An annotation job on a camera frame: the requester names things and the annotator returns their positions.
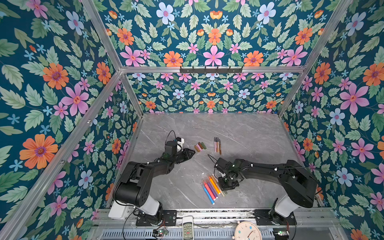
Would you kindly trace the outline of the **beige marker pen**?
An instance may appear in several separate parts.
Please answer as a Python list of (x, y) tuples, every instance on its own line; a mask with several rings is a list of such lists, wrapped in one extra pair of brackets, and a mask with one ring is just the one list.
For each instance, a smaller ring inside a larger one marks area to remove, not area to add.
[(219, 183), (218, 183), (217, 179), (215, 178), (215, 176), (211, 175), (211, 179), (212, 179), (213, 182), (215, 183), (215, 186), (216, 186), (216, 188), (220, 191), (221, 195), (225, 197), (226, 194), (223, 192), (223, 190), (222, 190), (221, 187), (219, 186)]

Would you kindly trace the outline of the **orange highlighter pen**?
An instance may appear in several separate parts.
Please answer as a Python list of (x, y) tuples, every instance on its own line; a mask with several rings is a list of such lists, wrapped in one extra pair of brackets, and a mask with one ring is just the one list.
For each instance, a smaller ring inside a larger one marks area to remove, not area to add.
[(214, 187), (216, 193), (217, 193), (218, 195), (220, 195), (220, 194), (221, 194), (221, 191), (220, 191), (220, 189), (218, 188), (218, 186), (216, 185), (216, 182), (214, 181), (214, 179), (213, 179), (212, 177), (209, 177), (209, 181), (210, 181), (210, 183), (212, 184), (212, 186)]

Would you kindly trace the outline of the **purple marker pen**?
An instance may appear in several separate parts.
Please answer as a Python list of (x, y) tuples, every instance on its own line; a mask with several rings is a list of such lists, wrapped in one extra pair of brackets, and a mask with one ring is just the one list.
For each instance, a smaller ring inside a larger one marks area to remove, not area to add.
[(209, 186), (211, 192), (213, 193), (215, 200), (218, 198), (218, 194), (216, 193), (214, 187), (212, 186), (211, 182), (209, 180), (206, 180), (207, 185)]

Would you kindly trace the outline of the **brown pen tan cap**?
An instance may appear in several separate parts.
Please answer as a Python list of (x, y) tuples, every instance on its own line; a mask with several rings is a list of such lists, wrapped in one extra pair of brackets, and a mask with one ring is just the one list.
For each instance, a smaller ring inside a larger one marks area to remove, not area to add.
[(221, 145), (221, 140), (218, 140), (218, 149), (219, 149), (219, 154), (222, 154), (222, 145)]

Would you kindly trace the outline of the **tan pen lilac cap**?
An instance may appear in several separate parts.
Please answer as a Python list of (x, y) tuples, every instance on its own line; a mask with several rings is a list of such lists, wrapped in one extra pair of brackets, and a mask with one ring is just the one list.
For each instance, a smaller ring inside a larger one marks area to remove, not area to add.
[(219, 138), (216, 138), (216, 152), (217, 153), (220, 152), (220, 139)]

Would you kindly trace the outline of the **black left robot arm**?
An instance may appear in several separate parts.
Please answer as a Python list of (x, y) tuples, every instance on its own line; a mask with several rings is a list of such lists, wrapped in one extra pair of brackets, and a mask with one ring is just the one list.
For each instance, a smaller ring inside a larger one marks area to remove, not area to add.
[(139, 210), (139, 217), (156, 226), (163, 222), (163, 205), (150, 196), (153, 179), (169, 174), (175, 165), (184, 163), (196, 151), (183, 147), (183, 139), (167, 141), (165, 150), (153, 162), (129, 162), (122, 176), (115, 184), (113, 200), (117, 206), (133, 206)]

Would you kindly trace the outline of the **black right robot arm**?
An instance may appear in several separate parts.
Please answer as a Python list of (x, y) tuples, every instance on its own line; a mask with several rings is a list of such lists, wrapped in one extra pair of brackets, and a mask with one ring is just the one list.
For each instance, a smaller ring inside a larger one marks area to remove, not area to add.
[(310, 209), (314, 205), (318, 181), (312, 173), (294, 160), (287, 160), (284, 164), (260, 164), (244, 159), (235, 159), (232, 163), (219, 158), (214, 168), (222, 174), (218, 183), (224, 191), (235, 189), (241, 181), (247, 179), (263, 180), (282, 186), (285, 195), (274, 201), (267, 214), (261, 215), (259, 211), (254, 211), (255, 217), (275, 225), (288, 224), (289, 220), (295, 220), (295, 210)]

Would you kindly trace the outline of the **pink marker pen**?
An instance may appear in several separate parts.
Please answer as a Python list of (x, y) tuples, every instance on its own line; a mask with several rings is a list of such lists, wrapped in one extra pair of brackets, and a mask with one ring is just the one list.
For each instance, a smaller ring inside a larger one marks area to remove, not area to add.
[(211, 198), (213, 201), (216, 201), (216, 196), (214, 195), (214, 193), (212, 192), (209, 184), (206, 182), (206, 181), (203, 181), (203, 184), (205, 186), (205, 188), (207, 189), (208, 193), (210, 194)]

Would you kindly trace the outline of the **blue marker pen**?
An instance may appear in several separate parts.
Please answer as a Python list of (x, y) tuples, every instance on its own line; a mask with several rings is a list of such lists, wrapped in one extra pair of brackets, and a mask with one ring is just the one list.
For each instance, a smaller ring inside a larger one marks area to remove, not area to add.
[(205, 185), (202, 185), (202, 188), (203, 188), (205, 194), (207, 195), (207, 197), (208, 197), (210, 203), (211, 203), (212, 205), (214, 205), (214, 204), (215, 204), (215, 201), (214, 201), (214, 199), (211, 197), (211, 195), (210, 195), (208, 189), (205, 187)]

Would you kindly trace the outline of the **white power adapter box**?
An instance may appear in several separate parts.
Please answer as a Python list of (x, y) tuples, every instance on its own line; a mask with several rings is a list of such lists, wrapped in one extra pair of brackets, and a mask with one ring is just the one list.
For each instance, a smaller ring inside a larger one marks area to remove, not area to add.
[(114, 220), (124, 220), (129, 209), (129, 206), (124, 206), (116, 201), (113, 201), (108, 217)]

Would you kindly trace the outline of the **left small circuit board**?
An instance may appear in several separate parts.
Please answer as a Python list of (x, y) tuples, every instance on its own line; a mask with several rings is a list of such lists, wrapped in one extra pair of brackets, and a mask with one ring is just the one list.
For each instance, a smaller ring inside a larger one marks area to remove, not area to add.
[(152, 237), (154, 238), (162, 238), (169, 234), (168, 230), (153, 230)]

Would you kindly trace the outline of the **right small circuit board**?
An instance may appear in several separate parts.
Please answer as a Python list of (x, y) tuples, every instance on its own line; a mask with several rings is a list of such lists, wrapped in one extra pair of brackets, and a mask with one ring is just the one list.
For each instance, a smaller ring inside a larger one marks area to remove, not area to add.
[(273, 230), (275, 240), (288, 240), (290, 232), (288, 230)]

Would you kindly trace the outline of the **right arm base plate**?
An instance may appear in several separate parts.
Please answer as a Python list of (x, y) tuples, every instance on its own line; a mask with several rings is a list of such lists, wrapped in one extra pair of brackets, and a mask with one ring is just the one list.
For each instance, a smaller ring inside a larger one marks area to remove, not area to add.
[(288, 217), (283, 217), (273, 210), (269, 209), (256, 209), (253, 212), (258, 225), (275, 225), (275, 226), (295, 226), (297, 224), (294, 213)]

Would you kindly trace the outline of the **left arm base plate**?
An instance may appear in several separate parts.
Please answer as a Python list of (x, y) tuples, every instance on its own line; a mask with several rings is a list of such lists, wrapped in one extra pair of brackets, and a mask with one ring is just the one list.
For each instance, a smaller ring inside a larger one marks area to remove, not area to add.
[(160, 227), (165, 225), (166, 227), (175, 226), (177, 221), (176, 210), (163, 210), (160, 209), (154, 216), (139, 213), (136, 221), (137, 227)]

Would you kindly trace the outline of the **black hook rail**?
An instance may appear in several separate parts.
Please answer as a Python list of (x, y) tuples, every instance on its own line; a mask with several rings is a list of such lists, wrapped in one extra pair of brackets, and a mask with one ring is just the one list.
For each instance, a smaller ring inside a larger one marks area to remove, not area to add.
[(180, 67), (181, 74), (238, 74), (243, 67)]

